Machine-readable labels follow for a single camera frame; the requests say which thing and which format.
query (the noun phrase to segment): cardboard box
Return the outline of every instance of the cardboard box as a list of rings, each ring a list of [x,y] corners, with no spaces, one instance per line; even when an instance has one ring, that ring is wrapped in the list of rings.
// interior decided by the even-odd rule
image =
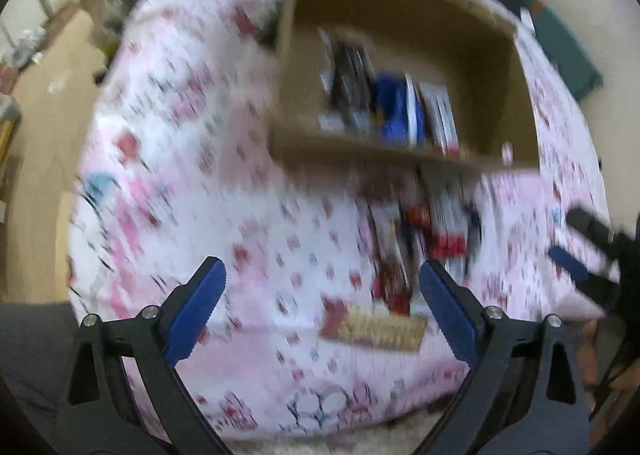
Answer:
[[[464,158],[433,146],[389,145],[378,138],[330,134],[318,115],[328,108],[327,66],[319,28],[353,28],[371,41],[376,71],[409,73],[445,84]],[[527,82],[514,44],[515,26],[474,0],[290,0],[280,28],[280,91],[270,119],[278,161],[400,165],[477,173],[539,168]],[[509,143],[513,162],[503,164]]]

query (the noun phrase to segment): wall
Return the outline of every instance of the wall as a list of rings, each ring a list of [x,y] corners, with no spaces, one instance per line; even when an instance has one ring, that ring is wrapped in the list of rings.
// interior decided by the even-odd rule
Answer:
[[[25,29],[34,29],[47,21],[47,15],[40,0],[9,0],[0,20],[14,42],[20,40]]]
[[[581,103],[612,222],[635,227],[640,211],[640,6],[636,0],[545,0],[602,71],[605,86]]]

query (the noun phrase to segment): blue gripper pad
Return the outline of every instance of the blue gripper pad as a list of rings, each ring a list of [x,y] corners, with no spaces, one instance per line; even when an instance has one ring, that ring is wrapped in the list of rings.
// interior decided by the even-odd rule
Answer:
[[[588,281],[589,270],[585,265],[559,245],[552,245],[549,248],[549,258],[569,273],[573,281]]]
[[[176,287],[161,307],[164,360],[171,367],[191,351],[225,291],[226,271],[222,260],[207,257],[191,279]]]
[[[459,287],[437,260],[427,260],[422,265],[418,281],[420,292],[454,356],[469,368],[475,367],[480,361],[476,350],[479,331],[470,314],[480,318],[480,303],[468,289]]]

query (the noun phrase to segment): gray cloth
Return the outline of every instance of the gray cloth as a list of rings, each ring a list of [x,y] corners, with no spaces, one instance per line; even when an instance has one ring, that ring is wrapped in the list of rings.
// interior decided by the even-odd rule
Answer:
[[[0,372],[31,424],[54,447],[62,376],[77,329],[68,303],[0,304]]]

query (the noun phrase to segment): bedsheet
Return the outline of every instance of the bedsheet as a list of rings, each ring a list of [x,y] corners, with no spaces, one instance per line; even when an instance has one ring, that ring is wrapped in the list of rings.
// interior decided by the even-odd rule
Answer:
[[[162,303],[204,257],[225,262],[222,300],[177,371],[231,439],[386,421],[455,391],[467,370],[433,321],[418,355],[318,338],[323,295],[371,305],[373,265],[353,172],[291,173],[267,152],[278,64],[257,45],[254,18],[274,1],[139,1],[95,106],[69,227],[79,320],[131,317]],[[459,283],[514,318],[594,317],[546,249],[562,244],[601,264],[562,223],[577,202],[607,219],[596,153],[534,37],[520,29],[517,45],[540,174],[485,176],[475,187],[482,248]],[[134,363],[127,375],[147,426],[162,435]]]

